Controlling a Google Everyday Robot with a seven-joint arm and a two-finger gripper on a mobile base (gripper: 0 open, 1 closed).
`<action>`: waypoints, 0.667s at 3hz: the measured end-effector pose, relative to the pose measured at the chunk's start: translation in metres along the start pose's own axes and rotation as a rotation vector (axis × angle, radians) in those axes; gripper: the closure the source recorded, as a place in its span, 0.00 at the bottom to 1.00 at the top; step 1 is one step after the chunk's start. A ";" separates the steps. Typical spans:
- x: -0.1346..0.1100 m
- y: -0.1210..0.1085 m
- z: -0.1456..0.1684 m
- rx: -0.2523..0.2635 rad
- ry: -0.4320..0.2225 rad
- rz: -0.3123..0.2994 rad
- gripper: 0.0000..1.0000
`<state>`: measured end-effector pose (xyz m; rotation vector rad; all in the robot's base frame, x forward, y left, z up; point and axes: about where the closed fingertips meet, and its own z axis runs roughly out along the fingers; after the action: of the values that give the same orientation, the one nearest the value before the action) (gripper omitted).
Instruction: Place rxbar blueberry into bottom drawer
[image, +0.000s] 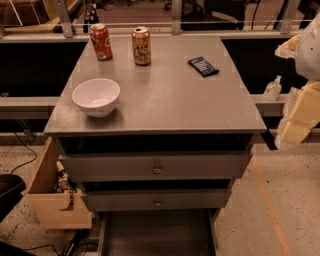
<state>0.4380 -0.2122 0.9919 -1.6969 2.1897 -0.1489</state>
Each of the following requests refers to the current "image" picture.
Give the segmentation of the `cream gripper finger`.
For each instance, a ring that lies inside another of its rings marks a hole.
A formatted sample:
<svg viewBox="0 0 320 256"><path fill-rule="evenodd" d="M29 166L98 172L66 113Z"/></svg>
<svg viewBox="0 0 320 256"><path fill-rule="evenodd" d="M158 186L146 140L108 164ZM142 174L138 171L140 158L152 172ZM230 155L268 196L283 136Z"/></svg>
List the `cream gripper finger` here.
<svg viewBox="0 0 320 256"><path fill-rule="evenodd" d="M275 50L275 55L284 59L294 59L296 57L296 49L301 35L295 35L279 45Z"/></svg>
<svg viewBox="0 0 320 256"><path fill-rule="evenodd" d="M278 149L299 145L320 122L320 82L308 81L301 89L292 87L275 138Z"/></svg>

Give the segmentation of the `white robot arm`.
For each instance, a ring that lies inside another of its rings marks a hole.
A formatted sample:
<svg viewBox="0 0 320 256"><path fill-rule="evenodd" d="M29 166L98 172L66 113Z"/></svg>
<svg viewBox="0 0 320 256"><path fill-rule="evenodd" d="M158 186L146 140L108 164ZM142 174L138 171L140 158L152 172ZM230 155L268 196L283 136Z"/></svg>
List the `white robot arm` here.
<svg viewBox="0 0 320 256"><path fill-rule="evenodd" d="M275 138L278 149L300 144L320 122L320 14L299 35L280 45L275 55L294 58L298 75L307 79L287 96Z"/></svg>

